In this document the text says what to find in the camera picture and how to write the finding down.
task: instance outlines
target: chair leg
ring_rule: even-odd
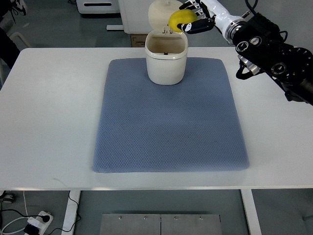
[[[25,44],[25,46],[27,46],[28,48],[31,48],[31,45],[28,43],[28,41],[25,39],[25,37],[22,34],[20,34],[19,32],[15,32],[15,33],[12,33],[10,35],[11,40],[13,40],[16,37],[20,38],[21,41]]]
[[[5,82],[5,76],[4,76],[4,69],[2,66],[2,60],[0,59],[0,80],[1,80],[1,85],[4,85]]]

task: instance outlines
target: power cord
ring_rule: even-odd
[[[72,227],[70,228],[70,230],[66,231],[66,230],[63,230],[63,229],[61,229],[61,228],[55,228],[55,229],[52,230],[52,232],[49,233],[48,235],[51,235],[55,230],[62,230],[63,232],[68,233],[68,232],[70,232],[70,231],[73,229],[74,225],[75,225],[78,221],[80,221],[80,220],[82,219],[81,216],[79,215],[79,213],[77,212],[77,211],[78,211],[78,202],[76,202],[75,200],[71,199],[71,197],[70,197],[69,194],[70,194],[70,191],[68,192],[68,198],[69,198],[71,201],[73,201],[73,202],[75,202],[75,203],[77,204],[76,216],[78,217],[78,220],[76,220],[76,221],[73,223],[73,225],[72,225]],[[25,210],[26,210],[26,214],[27,214],[25,194],[24,194],[24,202],[25,202]],[[0,226],[0,235],[11,235],[11,234],[15,234],[15,233],[18,233],[18,232],[20,232],[20,231],[23,231],[24,229],[21,229],[21,230],[12,232],[12,233],[4,233],[4,232],[3,232],[6,227],[8,227],[11,223],[13,223],[13,222],[15,222],[15,221],[17,221],[17,220],[19,220],[19,219],[29,218],[29,217],[36,217],[36,216],[41,217],[44,222],[48,222],[49,219],[50,219],[50,217],[49,217],[48,215],[23,215],[22,213],[20,213],[20,212],[17,211],[17,210],[14,210],[14,209],[1,210],[1,208],[0,208],[0,216],[1,216],[1,213],[2,213],[2,212],[6,212],[6,211],[7,211],[7,212],[9,212],[9,211],[16,212],[16,213],[18,213],[18,214],[19,214],[20,216],[22,216],[22,217],[17,218],[17,219],[15,219],[15,220],[11,221],[11,222],[8,223],[7,225],[5,225],[3,229],[1,229],[1,226]]]
[[[256,5],[258,4],[258,0],[255,0],[254,5],[251,6],[248,0],[245,0],[246,2],[246,6],[249,8],[249,10],[252,12],[253,15],[256,15],[256,12],[254,10],[254,8],[256,7]]]
[[[69,194],[70,194],[70,191],[68,192],[68,198],[69,198],[71,201],[73,201],[73,202],[75,202],[75,203],[77,204],[76,216],[79,217],[78,220],[76,220],[76,221],[73,223],[73,225],[72,225],[72,227],[70,228],[70,230],[66,231],[66,230],[63,230],[63,229],[61,229],[61,228],[56,228],[56,229],[52,230],[52,232],[49,233],[48,235],[51,235],[55,230],[62,230],[63,232],[68,233],[68,232],[70,232],[70,231],[73,229],[74,225],[75,225],[78,221],[80,221],[80,220],[82,219],[81,216],[79,215],[79,213],[77,212],[77,211],[78,211],[78,203],[77,203],[75,200],[71,199],[71,197],[70,197]]]
[[[20,218],[17,218],[17,219],[15,219],[15,220],[12,220],[10,223],[8,223],[7,225],[5,225],[2,230],[0,230],[0,235],[11,235],[11,234],[16,234],[16,233],[18,233],[18,232],[23,231],[24,228],[22,228],[22,229],[20,229],[20,230],[18,230],[18,231],[15,231],[15,232],[11,232],[11,233],[4,233],[4,232],[3,232],[3,231],[6,229],[6,227],[8,227],[10,224],[12,224],[13,222],[15,222],[15,221],[17,221],[17,220],[19,220],[19,219],[28,219],[28,218],[27,218],[27,217],[20,217]]]

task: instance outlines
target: trash can lid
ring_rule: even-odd
[[[149,23],[155,30],[163,31],[167,27],[171,15],[179,10],[182,5],[177,0],[156,0],[150,7],[148,12]]]

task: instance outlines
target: gray floor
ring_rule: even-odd
[[[221,0],[232,14],[245,12],[244,0]],[[21,32],[33,47],[130,47],[130,35],[124,32],[107,32],[106,25],[122,24],[120,16],[82,16],[76,5],[67,0],[28,0],[29,14],[15,16],[13,31]],[[312,1],[262,0],[258,10],[279,24],[281,30],[289,31],[290,44],[313,50]],[[226,47],[228,44],[214,30],[201,35],[188,36],[191,47]],[[19,40],[20,49],[24,46]],[[14,208],[23,212],[22,192],[16,192],[16,203],[2,208]],[[313,214],[312,189],[254,190],[256,208],[263,235],[311,235],[313,219],[302,217]],[[67,191],[26,192],[28,212],[37,214],[49,211],[55,216],[53,228],[61,227],[67,204]],[[79,213],[82,220],[77,223],[75,234],[98,235],[101,214],[104,212],[207,212],[221,215],[223,234],[247,234],[243,205],[237,190],[232,191],[135,191],[135,192],[82,192]],[[3,213],[3,225],[17,218],[13,213]],[[5,232],[21,228],[18,221]]]

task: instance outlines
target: metal plate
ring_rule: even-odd
[[[100,235],[160,235],[160,214],[103,214]]]
[[[162,235],[222,235],[217,214],[163,214]]]
[[[222,235],[217,214],[103,214],[100,235]]]

